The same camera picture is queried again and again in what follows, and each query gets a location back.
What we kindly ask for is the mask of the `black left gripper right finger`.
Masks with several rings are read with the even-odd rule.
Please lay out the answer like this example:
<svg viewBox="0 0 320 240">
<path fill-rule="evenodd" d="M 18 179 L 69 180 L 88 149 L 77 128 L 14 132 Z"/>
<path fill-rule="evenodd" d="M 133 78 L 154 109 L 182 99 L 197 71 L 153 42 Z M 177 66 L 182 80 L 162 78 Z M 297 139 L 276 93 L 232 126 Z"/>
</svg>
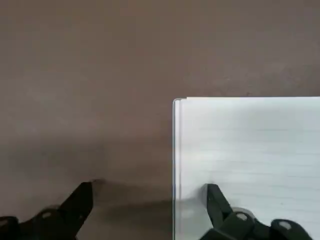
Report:
<svg viewBox="0 0 320 240">
<path fill-rule="evenodd" d="M 234 210 L 218 185 L 206 185 L 206 210 L 211 221 L 202 240 L 311 240 L 297 222 L 274 219 L 265 225 L 246 209 Z"/>
</svg>

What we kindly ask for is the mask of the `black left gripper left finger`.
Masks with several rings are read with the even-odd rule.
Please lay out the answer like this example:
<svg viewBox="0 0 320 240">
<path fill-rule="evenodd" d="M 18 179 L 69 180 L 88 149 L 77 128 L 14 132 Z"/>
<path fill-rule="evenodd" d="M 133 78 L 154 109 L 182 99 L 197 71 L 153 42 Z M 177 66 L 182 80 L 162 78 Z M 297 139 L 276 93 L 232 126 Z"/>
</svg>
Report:
<svg viewBox="0 0 320 240">
<path fill-rule="evenodd" d="M 2 240 L 76 240 L 93 209 L 93 183 L 82 182 L 58 207 L 48 207 L 27 221 L 0 217 Z"/>
</svg>

